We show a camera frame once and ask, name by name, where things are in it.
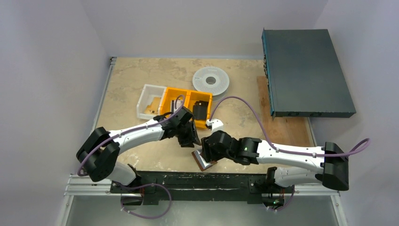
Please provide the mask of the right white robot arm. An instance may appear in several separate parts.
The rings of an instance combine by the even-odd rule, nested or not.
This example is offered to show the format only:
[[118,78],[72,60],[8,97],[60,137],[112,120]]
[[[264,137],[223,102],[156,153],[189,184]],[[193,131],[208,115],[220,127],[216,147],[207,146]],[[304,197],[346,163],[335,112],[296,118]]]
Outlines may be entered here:
[[192,153],[201,170],[223,158],[241,165],[278,164],[268,168],[264,179],[265,188],[271,192],[311,183],[337,191],[349,189],[349,158],[335,143],[317,147],[269,144],[253,137],[235,139],[223,131],[223,123],[218,119],[207,121],[207,125],[211,135],[202,138],[201,148]]

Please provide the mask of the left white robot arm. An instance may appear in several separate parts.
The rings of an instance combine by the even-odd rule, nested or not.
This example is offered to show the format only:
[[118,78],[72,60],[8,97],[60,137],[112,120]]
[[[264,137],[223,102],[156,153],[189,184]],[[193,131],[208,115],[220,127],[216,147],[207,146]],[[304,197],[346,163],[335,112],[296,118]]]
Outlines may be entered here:
[[118,162],[118,156],[139,145],[173,137],[181,147],[201,144],[193,113],[184,106],[130,128],[110,131],[96,128],[78,150],[76,158],[93,182],[109,179],[133,193],[140,188],[141,177],[133,166]]

